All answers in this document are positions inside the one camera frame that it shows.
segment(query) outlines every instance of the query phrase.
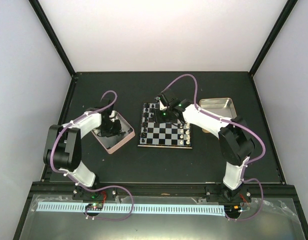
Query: silver baking pan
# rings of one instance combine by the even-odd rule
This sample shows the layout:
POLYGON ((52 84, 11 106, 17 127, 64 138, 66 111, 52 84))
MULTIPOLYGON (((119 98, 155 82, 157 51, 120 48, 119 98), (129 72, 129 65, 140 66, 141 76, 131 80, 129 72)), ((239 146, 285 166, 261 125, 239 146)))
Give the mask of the silver baking pan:
POLYGON ((234 119, 237 117, 232 99, 229 97, 201 99, 198 105, 214 114, 234 119))

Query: white wall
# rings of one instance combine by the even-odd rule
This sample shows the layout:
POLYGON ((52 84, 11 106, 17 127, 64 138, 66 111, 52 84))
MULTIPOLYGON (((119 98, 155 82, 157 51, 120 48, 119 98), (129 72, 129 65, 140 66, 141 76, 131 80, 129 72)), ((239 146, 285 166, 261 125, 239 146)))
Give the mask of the white wall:
POLYGON ((308 223, 308 0, 298 1, 255 81, 282 168, 308 223))
POLYGON ((70 75, 27 0, 0 1, 0 240, 14 236, 70 75))
POLYGON ((40 0, 76 71, 249 71, 287 0, 40 0))

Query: black metal frame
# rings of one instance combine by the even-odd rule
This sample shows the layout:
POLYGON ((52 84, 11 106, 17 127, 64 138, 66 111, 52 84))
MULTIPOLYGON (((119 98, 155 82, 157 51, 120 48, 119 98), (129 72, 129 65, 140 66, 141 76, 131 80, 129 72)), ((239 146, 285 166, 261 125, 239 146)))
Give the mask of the black metal frame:
MULTIPOLYGON (((65 122, 70 103, 72 100, 73 93, 75 91, 76 83, 78 78, 76 77, 76 72, 72 67, 70 60, 68 59, 60 41, 57 38, 56 33, 54 32, 47 16, 44 13, 42 6, 39 3, 39 0, 28 0, 32 5, 34 11, 36 12, 40 22, 42 23, 44 29, 46 30, 50 40, 52 41, 56 51, 58 52, 60 58, 62 59, 64 65, 66 66, 69 74, 71 75, 72 79, 68 88, 68 92, 66 95, 66 99, 60 114, 60 118, 58 124, 63 124, 65 122)), ((255 75, 256 71, 258 70, 259 66, 261 65, 263 59, 265 58, 267 52, 269 51, 271 45, 273 44, 275 38, 277 37, 278 33, 280 32, 281 28, 283 27, 285 21, 287 20, 289 14, 291 13, 293 7, 297 3, 297 0, 287 0, 285 7, 283 8, 279 18, 277 19, 274 27, 272 28, 266 42, 264 43, 260 53, 258 54, 252 68, 249 71, 250 79, 253 83, 255 92, 257 93, 256 86, 253 80, 253 76, 255 75)), ((261 101, 259 99, 258 94, 258 102, 259 107, 261 109, 262 115, 265 119, 264 111, 262 108, 261 101)), ((308 224, 299 201, 297 192, 295 187, 292 185, 285 184, 285 177, 283 174, 283 170, 281 167, 280 162, 278 161, 278 156, 274 147, 273 139, 270 134, 269 126, 266 124, 267 133, 270 137, 271 145, 274 150, 277 159, 278 165, 278 173, 281 175, 281 179, 283 180, 282 184, 263 184, 263 191, 265 198, 292 198, 294 201, 294 205, 299 217, 299 220, 302 225, 302 229, 306 239, 308 239, 308 224)), ((29 191, 28 197, 25 202, 25 206, 23 212, 21 214, 15 235, 13 239, 19 239, 22 233, 22 229, 27 217, 27 213, 33 199, 33 195, 37 194, 60 194, 60 195, 73 195, 73 190, 75 189, 75 185, 73 183, 67 182, 50 182, 50 175, 51 175, 51 168, 46 167, 44 168, 41 181, 40 182, 33 182, 32 187, 29 191)), ((211 184, 123 184, 122 186, 127 187, 131 193, 135 196, 161 196, 162 193, 168 193, 170 196, 192 196, 192 197, 204 197, 207 196, 207 192, 213 193, 213 189, 218 188, 219 184, 211 183, 211 184)), ((258 184, 246 184, 244 186, 244 190, 251 193, 253 197, 260 197, 260 189, 258 184)), ((118 191, 118 194, 125 195, 124 192, 118 191)), ((217 196, 211 194, 207 196, 209 201, 218 201, 222 202, 217 196)))

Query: chessboard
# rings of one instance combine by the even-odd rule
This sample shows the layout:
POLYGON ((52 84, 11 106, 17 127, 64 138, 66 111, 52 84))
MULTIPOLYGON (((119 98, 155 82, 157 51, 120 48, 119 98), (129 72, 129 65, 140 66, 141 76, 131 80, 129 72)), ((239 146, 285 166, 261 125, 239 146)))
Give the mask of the chessboard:
POLYGON ((144 103, 141 115, 139 147, 192 149, 192 131, 189 123, 179 120, 156 122, 155 109, 159 103, 144 103))

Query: perforated white rail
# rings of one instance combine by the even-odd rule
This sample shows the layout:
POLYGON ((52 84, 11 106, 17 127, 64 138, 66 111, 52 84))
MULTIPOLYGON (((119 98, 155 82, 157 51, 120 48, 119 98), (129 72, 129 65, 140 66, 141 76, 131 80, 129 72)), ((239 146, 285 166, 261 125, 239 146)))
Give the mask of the perforated white rail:
MULTIPOLYGON (((83 213, 89 203, 81 202, 39 202, 37 212, 83 213)), ((88 210, 88 213, 127 214, 131 204, 105 203, 103 209, 88 210)), ((182 214, 225 216, 222 205, 180 205, 180 204, 134 204, 133 214, 182 214)))

